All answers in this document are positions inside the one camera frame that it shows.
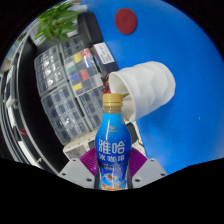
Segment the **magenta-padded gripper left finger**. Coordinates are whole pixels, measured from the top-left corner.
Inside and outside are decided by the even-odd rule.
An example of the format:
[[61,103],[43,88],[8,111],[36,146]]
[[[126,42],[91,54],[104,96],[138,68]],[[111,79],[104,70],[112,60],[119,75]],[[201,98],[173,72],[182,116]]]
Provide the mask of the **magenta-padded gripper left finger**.
[[80,158],[72,158],[58,174],[59,177],[84,188],[98,187],[96,150],[91,149]]

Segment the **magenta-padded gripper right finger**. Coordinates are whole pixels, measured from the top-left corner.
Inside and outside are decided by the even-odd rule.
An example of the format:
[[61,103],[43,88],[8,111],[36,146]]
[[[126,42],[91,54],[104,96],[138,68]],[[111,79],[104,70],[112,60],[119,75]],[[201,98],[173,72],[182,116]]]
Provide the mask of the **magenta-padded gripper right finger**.
[[137,149],[131,149],[127,172],[127,187],[129,189],[141,188],[166,175],[166,171],[156,159],[148,159]]

